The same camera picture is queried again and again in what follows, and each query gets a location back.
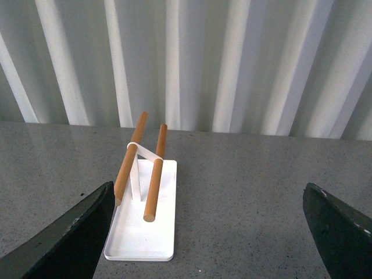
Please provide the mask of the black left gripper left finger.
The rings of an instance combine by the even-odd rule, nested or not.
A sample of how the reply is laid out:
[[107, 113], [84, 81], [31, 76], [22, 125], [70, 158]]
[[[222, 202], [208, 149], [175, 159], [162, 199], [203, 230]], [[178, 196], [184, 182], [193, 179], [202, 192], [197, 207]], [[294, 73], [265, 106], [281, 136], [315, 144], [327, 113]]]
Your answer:
[[106, 182], [1, 258], [1, 278], [92, 278], [110, 230], [113, 182]]

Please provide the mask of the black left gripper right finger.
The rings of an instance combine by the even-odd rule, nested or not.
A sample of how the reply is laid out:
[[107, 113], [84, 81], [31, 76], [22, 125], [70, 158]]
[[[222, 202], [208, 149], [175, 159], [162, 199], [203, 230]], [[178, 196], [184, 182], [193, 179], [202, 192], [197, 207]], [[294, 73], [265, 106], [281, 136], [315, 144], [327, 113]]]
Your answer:
[[313, 183], [303, 211], [331, 278], [371, 278], [371, 218]]

